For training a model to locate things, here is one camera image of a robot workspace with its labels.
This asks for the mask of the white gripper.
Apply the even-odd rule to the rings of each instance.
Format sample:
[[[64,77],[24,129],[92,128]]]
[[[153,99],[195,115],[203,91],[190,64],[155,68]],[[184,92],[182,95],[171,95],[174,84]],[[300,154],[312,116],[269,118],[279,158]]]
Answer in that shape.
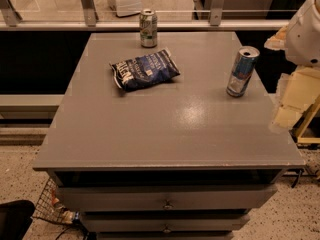
[[[298,66],[282,73],[276,88],[270,130],[291,130],[320,95],[320,0],[306,0],[289,21],[264,43],[264,47],[285,49],[288,61]]]

